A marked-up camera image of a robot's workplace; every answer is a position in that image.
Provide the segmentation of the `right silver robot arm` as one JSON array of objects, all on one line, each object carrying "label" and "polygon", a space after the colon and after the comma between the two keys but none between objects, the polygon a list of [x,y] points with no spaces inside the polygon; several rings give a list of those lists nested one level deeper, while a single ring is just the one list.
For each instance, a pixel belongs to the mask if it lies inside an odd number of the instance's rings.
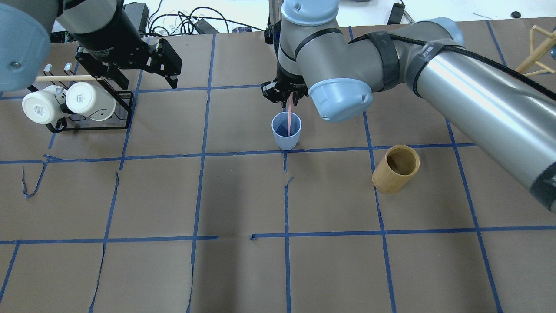
[{"label": "right silver robot arm", "polygon": [[370,107],[374,92],[404,83],[555,211],[555,94],[468,51],[449,18],[421,20],[348,42],[337,0],[284,0],[271,32],[277,76],[261,85],[273,103],[310,97],[321,118],[340,122]]}]

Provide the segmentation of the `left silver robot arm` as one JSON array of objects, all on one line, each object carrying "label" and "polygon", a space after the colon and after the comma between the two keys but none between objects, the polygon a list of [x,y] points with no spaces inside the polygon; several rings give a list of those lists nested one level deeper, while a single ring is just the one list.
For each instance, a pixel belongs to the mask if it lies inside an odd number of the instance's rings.
[{"label": "left silver robot arm", "polygon": [[3,0],[0,3],[0,89],[22,90],[34,83],[50,53],[54,22],[82,52],[76,60],[93,77],[126,90],[122,70],[140,69],[177,87],[182,59],[164,38],[147,44],[124,12],[121,0]]}]

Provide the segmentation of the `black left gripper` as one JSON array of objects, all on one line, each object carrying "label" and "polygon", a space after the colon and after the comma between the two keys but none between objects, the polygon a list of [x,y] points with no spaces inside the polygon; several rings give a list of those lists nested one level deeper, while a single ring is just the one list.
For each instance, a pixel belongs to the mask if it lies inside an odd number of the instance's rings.
[{"label": "black left gripper", "polygon": [[139,40],[135,44],[115,45],[102,51],[80,46],[75,58],[91,76],[111,80],[123,90],[128,89],[129,79],[122,70],[155,73],[164,77],[173,89],[177,88],[182,70],[181,57],[164,38],[159,38],[156,44]]}]

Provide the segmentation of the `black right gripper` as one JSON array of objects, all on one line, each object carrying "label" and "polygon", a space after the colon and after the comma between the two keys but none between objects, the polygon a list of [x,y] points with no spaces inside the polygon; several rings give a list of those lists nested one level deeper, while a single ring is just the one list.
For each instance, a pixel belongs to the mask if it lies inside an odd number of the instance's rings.
[{"label": "black right gripper", "polygon": [[281,65],[277,65],[276,78],[272,82],[261,84],[261,91],[266,99],[281,103],[282,107],[286,107],[290,95],[293,95],[295,106],[301,98],[308,96],[304,78],[286,71]]}]

